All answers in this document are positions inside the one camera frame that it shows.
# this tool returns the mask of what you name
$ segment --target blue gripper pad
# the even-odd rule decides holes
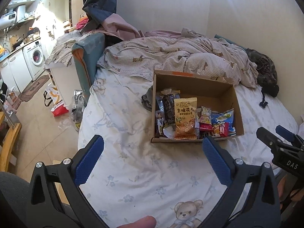
[[[229,187],[232,183],[230,167],[208,138],[203,139],[203,151],[221,184]]]
[[[75,168],[74,183],[76,186],[84,184],[87,181],[101,153],[103,152],[103,149],[104,141],[99,135],[95,135],[85,148],[80,149],[87,150],[87,152]]]
[[[278,135],[282,136],[285,140],[289,142],[293,142],[294,135],[290,131],[288,131],[286,128],[282,127],[281,125],[278,125],[275,128],[275,131]]]

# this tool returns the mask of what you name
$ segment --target silver bolt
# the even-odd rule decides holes
[[[265,167],[265,168],[270,168],[270,167],[271,167],[271,165],[270,165],[270,163],[265,162],[265,163],[264,163],[264,167]]]
[[[71,163],[71,159],[66,158],[63,160],[63,164],[69,164],[69,163]]]
[[[235,160],[235,163],[237,163],[237,164],[243,164],[243,163],[244,163],[244,161],[243,161],[243,160],[241,160],[241,159],[236,159],[236,160]]]
[[[42,162],[38,162],[37,164],[36,164],[36,167],[37,168],[40,168],[42,166]]]

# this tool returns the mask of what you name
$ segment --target white bed sheet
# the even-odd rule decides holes
[[[195,218],[203,221],[225,190],[218,181],[199,143],[151,143],[151,112],[141,96],[152,85],[142,77],[123,77],[98,69],[79,131],[78,148],[95,135],[104,138],[104,152],[88,181],[80,188],[89,203],[108,224],[117,227],[146,215],[157,227],[170,227],[177,219],[179,202],[202,200]],[[297,133],[294,118],[277,98],[266,96],[263,109],[260,87],[236,86],[245,135],[219,142],[233,158],[261,165],[273,158],[270,149],[256,138],[263,126],[275,133],[277,125]],[[246,198],[246,186],[239,209]]]

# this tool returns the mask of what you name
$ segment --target blue snack bag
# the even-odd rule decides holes
[[[228,122],[229,123],[229,133],[235,134],[235,128],[232,126],[233,114],[234,114],[234,109],[225,111],[223,113],[212,111],[211,112],[211,123],[213,125],[213,124],[218,124],[220,122]]]

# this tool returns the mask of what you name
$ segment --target cardboard box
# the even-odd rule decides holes
[[[200,106],[209,107],[214,111],[224,112],[234,108],[234,121],[236,136],[244,135],[244,127],[238,98],[229,78],[209,77],[198,74],[183,72],[172,72],[155,70],[153,77],[153,102],[152,102],[152,134],[151,142],[201,142],[202,139],[182,139],[171,140],[169,138],[155,138],[155,106],[156,92],[165,88],[175,88],[180,90],[181,98],[197,97],[197,108]],[[227,138],[217,138],[215,140],[226,140]]]

